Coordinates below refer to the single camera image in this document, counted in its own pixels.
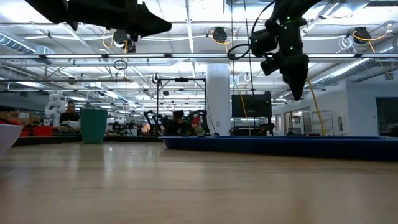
wall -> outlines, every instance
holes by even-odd
[[[379,136],[377,97],[398,97],[397,82],[347,84],[349,125],[355,136]]]
[[[48,95],[39,95],[34,92],[28,92],[27,97],[22,97],[19,93],[1,93],[0,104],[11,108],[44,111],[48,98]]]
[[[332,110],[334,113],[333,127],[335,134],[346,134],[350,135],[350,126],[348,119],[348,101],[347,101],[347,89],[345,80],[340,81],[336,86],[328,86],[327,91],[315,92],[315,96],[318,101],[319,110]],[[316,112],[315,104],[313,101],[312,94],[306,94],[304,100],[295,101],[287,105],[278,105],[272,107],[272,114],[278,115],[286,112],[299,110],[302,108],[310,107],[312,112]],[[338,119],[341,116],[343,118],[343,132],[338,132]]]

person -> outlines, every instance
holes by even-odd
[[[75,103],[71,100],[68,102],[67,111],[61,114],[60,124],[62,124],[63,121],[78,121],[79,119],[80,116],[75,112]]]
[[[166,135],[192,135],[192,127],[184,122],[183,116],[184,111],[182,110],[173,112],[173,121],[165,127]]]

ceiling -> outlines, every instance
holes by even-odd
[[[349,4],[342,6],[333,14],[325,16],[325,19],[317,21],[314,26],[303,36],[304,52],[305,53],[320,53],[320,54],[335,54],[335,53],[351,53],[355,50],[357,52],[371,52],[368,44],[350,44],[344,49],[342,46],[342,36],[347,33],[352,34],[355,27],[366,27],[372,37],[379,37],[384,35],[385,38],[376,40],[374,45],[387,41],[395,36],[398,25],[396,18],[398,18],[398,10],[396,7],[365,7],[369,1],[347,1]],[[252,29],[253,21],[256,19],[261,10],[268,2],[250,1],[245,10],[238,2],[231,7],[221,0],[187,0],[187,1],[166,1],[155,0],[145,2],[148,9],[155,15],[172,22],[172,30],[163,34],[153,35],[140,39],[136,43],[137,54],[158,54],[158,53],[225,53],[226,46],[215,43],[211,37],[207,37],[216,26],[225,28],[228,37],[231,39],[232,31],[236,33],[234,38],[234,45],[247,43],[247,30]],[[320,4],[312,7],[304,18],[311,21],[318,17],[318,13],[326,6],[322,1]],[[272,7],[262,14],[261,21],[267,19],[272,13]],[[247,17],[248,25],[246,26],[245,18]],[[102,37],[110,37],[112,31],[106,30],[104,27],[93,26],[90,24],[80,24],[76,36],[77,39],[71,35],[71,28],[69,25],[52,24],[46,18],[41,16],[31,6],[22,0],[0,0],[0,33],[6,32],[13,35],[21,41],[25,41],[29,46],[43,45],[53,50],[55,54],[110,54],[123,53],[124,50],[113,45],[110,49],[103,45]],[[264,27],[258,23],[256,30]],[[192,30],[193,45],[190,46],[189,30]],[[104,39],[107,45],[111,45],[111,39]],[[238,49],[238,52],[244,52],[246,49]],[[9,47],[0,45],[0,53],[2,54],[18,54],[15,50]],[[66,79],[76,77],[77,79],[110,79],[115,78],[117,70],[113,68],[113,60],[109,60],[107,66],[105,63],[98,66],[79,66],[79,67],[62,67],[62,63],[72,63],[68,60],[55,60],[51,65],[44,65],[36,63],[33,60],[10,60],[15,66],[24,67],[28,71],[34,73],[36,76],[44,77],[45,70],[48,73],[53,73],[53,79]],[[184,60],[171,62],[166,59],[151,59],[150,66],[146,64],[147,60],[136,59],[129,60],[129,67],[126,70],[126,77],[129,80],[134,80],[133,85],[130,82],[122,81],[123,72],[118,74],[119,81],[115,82],[101,82],[97,85],[104,89],[123,89],[123,88],[153,88],[151,86],[154,74],[158,74],[161,78],[175,78],[175,77],[193,77],[205,78],[206,65],[212,63],[206,60]],[[317,76],[319,73],[327,71],[329,68],[337,65],[337,62],[311,62],[309,74],[311,77]],[[266,77],[259,66],[258,62],[235,62],[234,69],[231,66],[231,74],[235,75],[236,82],[239,88],[245,89],[251,87],[249,77],[245,77],[252,72],[253,83],[255,88],[287,88],[283,82],[281,75],[278,72]],[[37,78],[35,75],[26,73],[16,73],[13,75],[22,75],[24,78]],[[87,88],[87,83],[78,83],[77,85],[69,85],[67,83],[58,83],[60,88]],[[197,88],[197,91],[191,92],[175,92],[170,93],[169,98],[203,98],[203,92],[200,90],[198,84],[190,83],[170,83],[169,88]],[[16,88],[27,88],[24,85],[16,85]],[[273,96],[279,97],[284,92],[275,91]],[[153,104],[150,100],[151,96],[147,93],[139,93],[132,91],[119,91],[119,95],[126,97],[127,100],[145,104]],[[89,99],[95,101],[103,100],[101,97],[92,94]]]

white column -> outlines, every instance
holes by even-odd
[[[228,64],[207,65],[207,115],[210,133],[229,135],[231,126],[230,86]]]

